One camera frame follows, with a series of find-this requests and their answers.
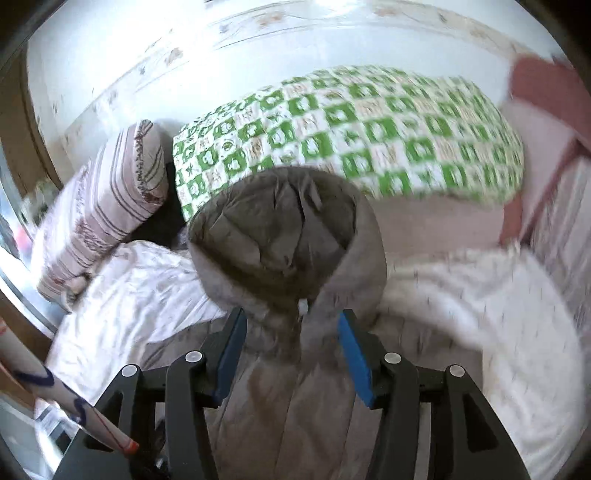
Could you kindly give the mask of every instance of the blue gripper pad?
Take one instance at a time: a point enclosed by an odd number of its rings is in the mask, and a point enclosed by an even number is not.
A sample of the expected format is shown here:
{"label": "blue gripper pad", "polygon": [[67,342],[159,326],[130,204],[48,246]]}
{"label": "blue gripper pad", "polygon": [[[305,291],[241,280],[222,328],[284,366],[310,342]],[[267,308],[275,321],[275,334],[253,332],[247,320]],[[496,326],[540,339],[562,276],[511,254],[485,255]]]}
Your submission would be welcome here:
{"label": "blue gripper pad", "polygon": [[236,374],[238,360],[240,359],[240,353],[242,352],[242,345],[244,345],[245,339],[246,315],[244,314],[244,310],[240,309],[238,318],[230,333],[230,339],[217,367],[217,388],[213,392],[212,397],[218,404],[221,404],[222,400],[230,393],[230,387]]}
{"label": "blue gripper pad", "polygon": [[349,374],[355,385],[355,391],[367,407],[373,408],[375,396],[372,391],[371,369],[363,356],[361,347],[344,313],[341,313],[339,316],[338,330],[340,344],[345,353]]}

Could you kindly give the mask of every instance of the pink fabric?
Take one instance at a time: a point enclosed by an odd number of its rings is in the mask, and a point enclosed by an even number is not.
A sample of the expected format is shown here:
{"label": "pink fabric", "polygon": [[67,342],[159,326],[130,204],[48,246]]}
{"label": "pink fabric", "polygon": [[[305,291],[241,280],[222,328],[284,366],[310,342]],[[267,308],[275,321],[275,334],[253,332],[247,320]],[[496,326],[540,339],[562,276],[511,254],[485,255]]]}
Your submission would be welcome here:
{"label": "pink fabric", "polygon": [[168,181],[160,133],[148,120],[110,138],[66,184],[33,245],[37,290],[60,300],[165,201]]}
{"label": "pink fabric", "polygon": [[539,215],[544,199],[560,178],[561,170],[578,152],[576,132],[556,117],[523,100],[513,99],[501,112],[521,137],[525,171],[522,186],[522,227],[526,238]]}
{"label": "pink fabric", "polygon": [[591,150],[591,95],[574,68],[523,57],[513,68],[511,95],[564,122]]}
{"label": "pink fabric", "polygon": [[513,200],[505,205],[503,228],[499,237],[499,243],[506,245],[519,238],[523,220],[523,196],[519,192]]}

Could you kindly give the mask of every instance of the metal screw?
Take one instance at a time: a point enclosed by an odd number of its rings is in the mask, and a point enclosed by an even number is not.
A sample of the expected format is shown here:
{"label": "metal screw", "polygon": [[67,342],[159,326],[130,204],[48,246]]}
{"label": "metal screw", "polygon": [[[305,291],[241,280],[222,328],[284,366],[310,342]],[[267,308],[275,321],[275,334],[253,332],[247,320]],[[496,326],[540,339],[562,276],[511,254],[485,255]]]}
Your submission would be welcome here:
{"label": "metal screw", "polygon": [[466,371],[464,370],[463,367],[460,367],[460,365],[452,365],[449,368],[449,372],[454,376],[454,377],[463,377],[464,374],[466,373]]}
{"label": "metal screw", "polygon": [[187,353],[187,355],[185,355],[185,360],[187,362],[189,362],[190,364],[193,364],[195,362],[199,362],[202,358],[203,358],[203,354],[197,350],[194,350],[193,352],[189,352],[189,353]]}
{"label": "metal screw", "polygon": [[399,364],[402,361],[402,357],[397,353],[389,352],[384,355],[384,360],[389,364]]}
{"label": "metal screw", "polygon": [[138,367],[135,365],[125,365],[121,370],[121,375],[124,377],[133,377],[137,371]]}

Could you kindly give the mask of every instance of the white blanket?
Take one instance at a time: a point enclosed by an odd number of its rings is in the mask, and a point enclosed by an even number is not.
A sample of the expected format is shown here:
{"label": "white blanket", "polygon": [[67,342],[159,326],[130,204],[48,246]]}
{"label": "white blanket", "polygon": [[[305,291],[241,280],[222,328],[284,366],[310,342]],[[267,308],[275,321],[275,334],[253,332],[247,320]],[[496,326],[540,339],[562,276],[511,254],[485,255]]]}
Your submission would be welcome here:
{"label": "white blanket", "polygon": [[532,480],[550,480],[584,428],[583,357],[572,316],[517,247],[389,259],[381,308],[483,352],[483,392]]}
{"label": "white blanket", "polygon": [[224,316],[183,253],[142,241],[118,246],[62,321],[49,369],[94,404],[121,368],[139,363],[148,343]]}
{"label": "white blanket", "polygon": [[[572,319],[536,260],[514,248],[388,265],[382,308],[483,352],[486,398],[532,480],[551,479],[582,431],[583,360]],[[47,366],[95,403],[148,342],[222,315],[186,254],[120,245],[64,319]]]}

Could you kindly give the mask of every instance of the white wall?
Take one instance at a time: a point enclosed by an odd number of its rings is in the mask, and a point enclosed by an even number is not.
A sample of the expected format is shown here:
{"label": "white wall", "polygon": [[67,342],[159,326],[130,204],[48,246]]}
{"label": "white wall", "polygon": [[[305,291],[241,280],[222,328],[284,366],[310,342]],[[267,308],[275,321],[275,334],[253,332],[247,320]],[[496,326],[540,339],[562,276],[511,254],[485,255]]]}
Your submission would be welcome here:
{"label": "white wall", "polygon": [[[433,30],[428,22],[438,13],[431,7],[405,16],[398,15],[403,4],[387,2],[386,16],[375,17],[382,21],[376,23],[360,18],[369,17],[371,10],[361,0],[301,0],[289,2],[289,9],[269,10],[296,12],[278,22],[261,11],[215,23],[267,3],[214,0],[206,7],[199,0],[67,1],[28,48],[35,116],[60,178],[67,180],[108,135],[137,119],[159,120],[174,134],[182,123],[221,102],[335,64],[381,63],[435,76],[461,74],[494,101],[506,92],[511,59],[471,41],[466,35],[477,25],[461,38],[457,31],[447,34],[445,25]],[[417,3],[478,20],[541,56],[561,52],[514,0]],[[298,24],[300,13],[323,21]],[[395,24],[386,27],[386,20]],[[275,23],[283,30],[269,33]],[[241,35],[251,39],[232,44]],[[221,39],[228,46],[219,48]]]}

